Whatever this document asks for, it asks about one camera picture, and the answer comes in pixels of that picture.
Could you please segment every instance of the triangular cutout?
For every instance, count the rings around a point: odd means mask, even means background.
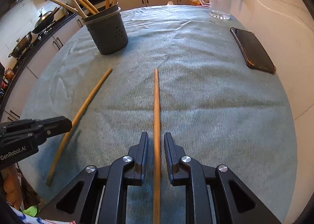
[[[76,183],[76,185],[56,204],[56,208],[68,214],[73,214],[83,186],[83,181]]]
[[[229,181],[229,186],[239,213],[252,210],[255,207],[253,200],[249,198],[249,196],[239,187],[235,181]]]

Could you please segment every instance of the tiled wall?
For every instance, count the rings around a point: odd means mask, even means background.
[[[314,192],[314,20],[302,0],[232,0],[231,9],[266,49],[289,99],[298,167],[285,224],[293,223]]]
[[[69,0],[59,0],[61,2],[69,2]],[[32,31],[39,19],[40,9],[42,13],[52,11],[57,5],[45,0],[23,0],[14,8],[8,11],[0,19],[0,62],[5,68],[13,68],[16,59],[8,58],[9,53],[16,46],[17,38],[23,38],[29,31]],[[64,16],[63,9],[60,9],[55,20]]]

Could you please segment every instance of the blue gray tablecloth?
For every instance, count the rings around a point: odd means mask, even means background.
[[[102,167],[150,136],[145,185],[129,187],[127,223],[152,222],[153,70],[158,68],[161,135],[201,164],[226,164],[279,218],[285,219],[296,180],[296,134],[277,75],[249,69],[230,27],[195,6],[156,6],[122,13],[129,43],[102,56],[86,27],[52,59],[21,118],[73,119],[103,73],[105,81],[45,181],[62,136],[19,163],[38,194],[51,200],[89,164]],[[185,190],[169,183],[162,154],[161,223],[185,223]]]

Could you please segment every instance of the phone screen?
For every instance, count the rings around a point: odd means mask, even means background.
[[[252,32],[233,27],[231,28],[231,32],[233,33],[242,54],[246,59],[246,64],[250,68],[270,73],[276,72],[276,68],[266,50]]]

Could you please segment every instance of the glass base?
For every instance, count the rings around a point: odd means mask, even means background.
[[[212,11],[210,11],[209,14],[215,18],[218,18],[218,19],[223,19],[223,20],[229,20],[230,19],[230,16],[228,16],[228,15],[218,14],[218,13],[215,13]]]

